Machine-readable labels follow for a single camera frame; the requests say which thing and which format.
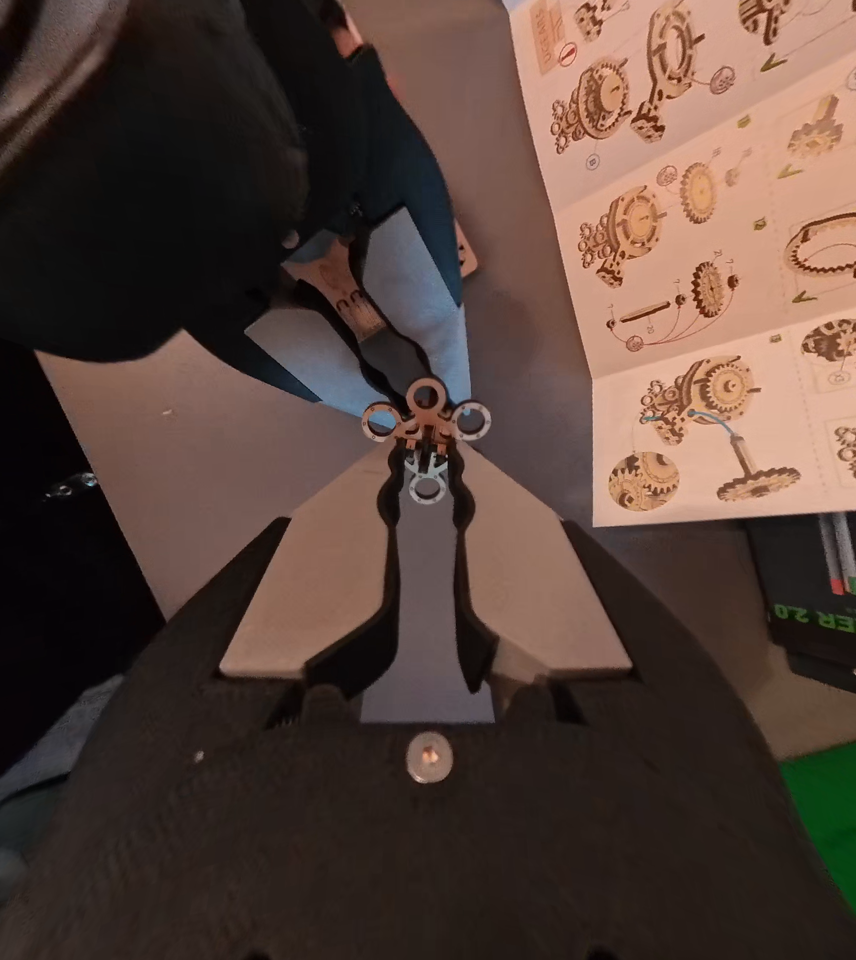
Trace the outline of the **ringed wooden model part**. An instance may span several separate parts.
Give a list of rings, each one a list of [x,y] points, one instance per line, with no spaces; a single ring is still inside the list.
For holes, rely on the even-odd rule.
[[[477,400],[453,405],[444,383],[433,376],[414,380],[405,402],[406,412],[387,401],[369,404],[362,413],[362,431],[376,443],[394,441],[404,446],[410,497],[420,505],[433,506],[447,493],[451,453],[460,443],[483,438],[492,426],[492,415]]]

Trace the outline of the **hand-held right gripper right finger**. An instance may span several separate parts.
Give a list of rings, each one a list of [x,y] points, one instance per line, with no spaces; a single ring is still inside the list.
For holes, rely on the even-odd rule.
[[[626,675],[632,662],[562,519],[489,462],[452,461],[458,664],[468,689]]]

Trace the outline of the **flat slotted wooden part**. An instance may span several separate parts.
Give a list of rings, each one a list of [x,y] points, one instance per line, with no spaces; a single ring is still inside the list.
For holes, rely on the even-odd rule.
[[[376,230],[382,228],[388,230],[389,253],[394,252],[396,245],[400,247],[401,239],[406,236],[403,230],[408,230],[408,233],[413,230],[415,235],[418,234],[416,226],[410,222],[409,211],[403,208],[379,223]],[[464,280],[479,270],[480,263],[457,219],[454,221],[454,230],[458,269]],[[387,330],[387,321],[378,313],[376,305],[362,290],[362,283],[352,272],[350,241],[347,238],[336,236],[325,252],[312,254],[312,258],[302,250],[285,261],[282,268],[293,280],[305,282],[321,293],[360,343]]]

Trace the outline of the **folded paper instruction booklet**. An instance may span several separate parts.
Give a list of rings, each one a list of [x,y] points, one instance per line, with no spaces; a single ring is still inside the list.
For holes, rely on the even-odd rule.
[[[856,511],[856,2],[506,2],[597,527]]]

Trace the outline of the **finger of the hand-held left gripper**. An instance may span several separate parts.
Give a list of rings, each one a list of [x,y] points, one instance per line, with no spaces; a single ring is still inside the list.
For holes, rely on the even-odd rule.
[[[376,50],[348,60],[361,96],[366,170],[357,198],[362,289],[391,333],[376,356],[401,392],[434,376],[453,402],[472,394],[455,214],[441,168],[392,91]]]
[[[399,403],[385,375],[362,359],[347,322],[310,282],[283,279],[269,297],[256,291],[245,299],[231,330],[262,381],[341,412]]]

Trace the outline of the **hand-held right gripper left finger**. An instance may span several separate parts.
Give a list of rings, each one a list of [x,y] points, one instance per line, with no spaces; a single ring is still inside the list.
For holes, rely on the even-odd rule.
[[[375,448],[296,509],[218,666],[352,699],[398,649],[401,451]]]

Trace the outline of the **black model kit box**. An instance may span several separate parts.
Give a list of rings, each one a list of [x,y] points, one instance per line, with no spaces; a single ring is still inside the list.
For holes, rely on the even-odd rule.
[[[771,639],[790,669],[856,694],[856,511],[745,525]]]

